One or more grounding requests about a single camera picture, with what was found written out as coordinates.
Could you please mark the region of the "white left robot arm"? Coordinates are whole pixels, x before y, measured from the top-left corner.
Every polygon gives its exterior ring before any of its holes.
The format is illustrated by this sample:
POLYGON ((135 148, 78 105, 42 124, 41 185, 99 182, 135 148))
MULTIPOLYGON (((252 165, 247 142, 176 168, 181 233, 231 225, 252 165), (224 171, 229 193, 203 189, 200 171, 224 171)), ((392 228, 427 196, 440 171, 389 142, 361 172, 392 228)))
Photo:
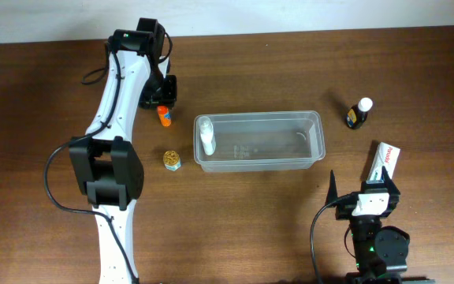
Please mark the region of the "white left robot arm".
POLYGON ((177 101, 177 78, 169 72, 169 54, 162 51, 171 43, 165 28, 149 18, 108 38, 99 108, 86 136, 69 146, 76 181, 97 223, 101 283, 139 282, 132 220, 144 169, 132 133, 138 109, 171 109, 177 101))

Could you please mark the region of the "orange vitamin tube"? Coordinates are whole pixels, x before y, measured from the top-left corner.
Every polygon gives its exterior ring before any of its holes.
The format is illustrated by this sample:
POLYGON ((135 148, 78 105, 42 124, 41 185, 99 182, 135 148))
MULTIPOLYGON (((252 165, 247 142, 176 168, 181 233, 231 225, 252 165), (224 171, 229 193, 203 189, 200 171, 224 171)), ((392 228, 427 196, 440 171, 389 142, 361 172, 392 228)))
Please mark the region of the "orange vitamin tube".
POLYGON ((171 115, 169 112, 169 108, 167 106, 158 106, 157 112, 158 112, 158 116, 159 116, 159 120, 160 120, 161 124, 164 127, 171 126, 172 119, 171 119, 171 115))

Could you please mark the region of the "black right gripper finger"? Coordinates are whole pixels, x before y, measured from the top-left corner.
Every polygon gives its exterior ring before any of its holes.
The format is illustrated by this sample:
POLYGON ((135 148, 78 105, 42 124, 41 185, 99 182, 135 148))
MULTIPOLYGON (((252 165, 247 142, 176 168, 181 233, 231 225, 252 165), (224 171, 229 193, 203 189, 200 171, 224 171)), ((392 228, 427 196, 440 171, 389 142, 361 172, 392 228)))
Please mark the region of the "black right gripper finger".
POLYGON ((337 195, 336 178, 335 178, 333 170, 331 170, 330 177, 329 177, 329 189, 327 192, 325 205, 333 204, 337 199, 338 199, 338 195, 337 195))
POLYGON ((383 180, 384 186, 387 188, 388 192, 397 191, 397 187, 393 183, 385 166, 381 167, 381 179, 383 180))

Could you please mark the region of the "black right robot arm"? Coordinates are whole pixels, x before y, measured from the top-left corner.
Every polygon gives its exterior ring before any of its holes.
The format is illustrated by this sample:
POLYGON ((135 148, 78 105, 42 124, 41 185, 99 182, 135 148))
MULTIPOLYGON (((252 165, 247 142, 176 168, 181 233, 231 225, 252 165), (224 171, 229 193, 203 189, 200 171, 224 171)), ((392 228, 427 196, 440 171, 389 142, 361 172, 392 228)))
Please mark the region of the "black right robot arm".
POLYGON ((326 207, 336 210, 335 219, 349 221, 357 271, 345 276, 347 283, 434 283, 433 279, 403 278, 407 271, 410 236, 395 226, 383 226, 400 201, 400 191, 387 169, 377 180, 364 181, 358 192, 339 196, 334 174, 330 175, 326 207))

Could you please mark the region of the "white plastic bottle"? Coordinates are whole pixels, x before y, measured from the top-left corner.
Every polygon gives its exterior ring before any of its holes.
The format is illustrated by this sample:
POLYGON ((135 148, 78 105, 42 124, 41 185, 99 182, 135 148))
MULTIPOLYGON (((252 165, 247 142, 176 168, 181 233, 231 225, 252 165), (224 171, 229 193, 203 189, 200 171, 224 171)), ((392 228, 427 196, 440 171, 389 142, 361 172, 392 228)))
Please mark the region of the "white plastic bottle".
POLYGON ((199 134, 206 155, 213 155, 216 149, 214 126, 207 116, 199 117, 199 134))

